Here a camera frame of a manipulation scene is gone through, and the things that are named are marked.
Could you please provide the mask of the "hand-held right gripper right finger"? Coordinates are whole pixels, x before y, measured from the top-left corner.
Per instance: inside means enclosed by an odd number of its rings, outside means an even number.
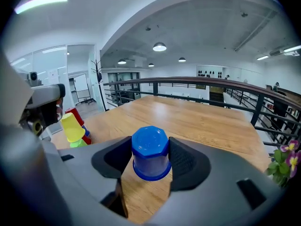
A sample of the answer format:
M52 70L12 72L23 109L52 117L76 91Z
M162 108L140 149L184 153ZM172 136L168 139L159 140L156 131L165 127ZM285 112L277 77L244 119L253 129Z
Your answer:
M222 149L171 137L169 160L169 197L152 226L255 226L283 194L246 159Z

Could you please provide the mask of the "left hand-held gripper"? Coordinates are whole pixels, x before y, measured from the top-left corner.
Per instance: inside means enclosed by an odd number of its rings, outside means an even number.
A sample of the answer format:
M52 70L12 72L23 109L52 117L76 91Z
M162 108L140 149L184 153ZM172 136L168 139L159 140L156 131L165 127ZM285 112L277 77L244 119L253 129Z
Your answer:
M18 73L0 54L0 139L11 129L30 131L40 140L46 127L63 114L64 84L31 87L28 73Z

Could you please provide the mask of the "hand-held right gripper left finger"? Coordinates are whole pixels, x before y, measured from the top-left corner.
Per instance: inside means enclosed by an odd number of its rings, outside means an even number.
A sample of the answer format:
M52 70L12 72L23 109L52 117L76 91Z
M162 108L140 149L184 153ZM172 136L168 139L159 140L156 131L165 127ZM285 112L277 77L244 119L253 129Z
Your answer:
M131 137L58 151L69 172L97 202L127 218L121 176L131 157Z

